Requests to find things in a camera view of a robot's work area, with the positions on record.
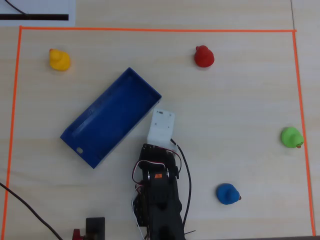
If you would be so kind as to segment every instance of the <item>cable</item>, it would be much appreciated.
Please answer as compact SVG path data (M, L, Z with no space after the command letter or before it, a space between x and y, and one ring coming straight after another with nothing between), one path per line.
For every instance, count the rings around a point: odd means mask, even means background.
M188 232L186 232L184 235L187 235L187 234L193 233L193 232L195 232L195 231L196 231L196 230L188 231Z
M141 163L141 162L147 162L147 163L150 163L150 164L163 165L164 168L166 168L166 165L165 165L164 163L162 163L162 162L148 161L148 160L139 160L139 161L137 161L136 164L134 165L134 168L133 168L133 171L132 171L132 180L133 180L136 184L138 184L138 185L140 185L140 186L142 186L141 183L140 183L140 182L137 182L137 181L134 179L134 176L135 176L136 169L137 169L139 163Z
M141 186L136 187L135 190L134 190L134 192L133 192L133 195L132 195L132 198L131 198L131 207L132 207L132 212L133 212L133 216L134 216L136 225L138 226L139 231L140 231L140 233L141 233L142 240L145 240L145 237L144 237L144 235L142 234L141 228L140 228L140 226L139 226L139 223L138 223L137 217L136 217L136 215L135 215L135 211L134 211L134 196L135 196L136 191L137 191L138 188L140 188L140 187L141 187Z
M185 158L184 152L181 150L180 146L178 144L176 144L176 142L171 139L171 142L176 145L182 155L184 164L185 164L185 168L186 168L186 172L188 173L188 178L189 178L189 196L188 196L188 203L186 204L186 210L185 210L185 214L184 214L184 218L183 218L183 227L185 227L186 224L186 220L187 220L187 215L189 212L189 206L190 206L190 200L191 200L191 188L192 188L192 182L191 182L191 175L190 175L190 171L189 171L189 167L188 167L188 163L187 160Z
M37 219L39 219L40 222L42 222L59 240L63 240L62 237L45 221L43 220L37 213L36 211L23 200L21 197L19 197L17 194L15 194L13 191L11 191L9 188L7 188L5 185L3 185L0 182L0 186L3 187L5 190L7 190L9 193L11 193L14 197L16 197L20 202L22 202L34 215Z
M179 173L180 173L181 167L182 167L182 160L181 160L181 157L179 156L179 154L176 153L175 151L171 150L171 149L168 149L168 148L165 148L165 147L162 147L162 146L156 146L156 147L157 147L157 148L160 148L160 149L165 149L165 150L167 150L167 151L169 151L169 152L172 152L173 154L175 154L175 155L178 156L178 158L180 159L180 169L179 169Z
M28 16L28 14L26 14L24 11L21 11L20 9L16 8L14 5L12 5L8 0L4 0L7 4L9 4L12 8L14 8L15 10L17 10L19 13Z

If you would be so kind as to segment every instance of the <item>orange tape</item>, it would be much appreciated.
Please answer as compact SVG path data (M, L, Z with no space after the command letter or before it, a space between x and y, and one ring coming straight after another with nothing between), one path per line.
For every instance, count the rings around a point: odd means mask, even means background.
M121 31L121 32L168 32L168 33L292 33L295 29L160 29L160 28L121 28L121 27L46 27L23 26L25 30L78 30L78 31Z
M294 51L296 82L297 82L297 85L298 85L298 94L299 94L302 134L303 134L303 138L304 138L304 155L305 155L306 180L307 180L307 184L308 184L308 197L309 197L309 210L310 210L311 230L312 230L312 236L316 236L316 227L315 227L315 218L314 218L314 205L313 205L313 198L312 198L310 166L309 166L308 145L307 145L307 134L306 134L306 125L305 125L305 116L304 116L304 105L303 105L303 102L302 102L302 91L301 91L301 83L300 83L300 73L299 73L297 43L296 43L296 33L294 31L292 32L292 41L293 41L293 51Z
M12 97L12 111L11 111L11 127L10 127L8 166L7 166L7 170L6 170L6 183L5 183L7 188L9 187L9 182L10 182L12 146L13 146L13 141L14 141L15 112L16 112L18 70L19 70L19 59L20 59L20 48L21 48L21 35L22 35L22 26L19 26L18 45L17 45L16 59L15 59L13 97ZM5 193L4 193L4 206L3 206L1 240L5 239L6 220L7 220L7 206L8 206L8 191L5 191Z

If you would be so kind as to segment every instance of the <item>black stripe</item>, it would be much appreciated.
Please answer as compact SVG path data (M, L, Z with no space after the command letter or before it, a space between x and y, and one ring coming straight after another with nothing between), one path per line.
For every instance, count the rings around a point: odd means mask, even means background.
M69 14L0 14L0 20L68 21Z

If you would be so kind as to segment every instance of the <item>white wire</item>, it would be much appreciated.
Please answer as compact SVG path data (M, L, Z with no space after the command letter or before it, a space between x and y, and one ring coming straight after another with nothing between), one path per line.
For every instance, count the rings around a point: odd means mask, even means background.
M136 193L137 189L140 188L140 187L141 187L141 186L136 187L135 190L134 190L134 192L133 192L133 195L132 195L132 198L131 198L131 207L132 207L132 212L133 212L133 216L134 216L136 225L138 226L139 231L140 231L140 233L141 233L141 237L142 237L143 240L145 240L145 237L144 237L144 235L142 234L141 228L140 228L140 226L139 226L139 223L138 223L137 217L136 217L136 215L135 215L135 211L134 211L134 196L135 196L135 193Z
M140 161L138 161L136 164L135 164L135 166L134 166L134 169L133 169L133 178L135 177L135 172L136 172L136 169L137 169L137 167L138 167L138 165L139 165L139 163L141 163L141 162L147 162L147 163L150 163L150 164L158 164L158 165L163 165L164 166L164 168L166 168L166 165L164 164L164 163L162 163L162 162L154 162L154 161L148 161L148 160L140 160Z

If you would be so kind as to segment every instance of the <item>blue plastic tray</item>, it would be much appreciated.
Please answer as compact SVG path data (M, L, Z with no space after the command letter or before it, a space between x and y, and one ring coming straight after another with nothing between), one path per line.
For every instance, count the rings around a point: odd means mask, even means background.
M60 138L95 168L160 99L129 67Z

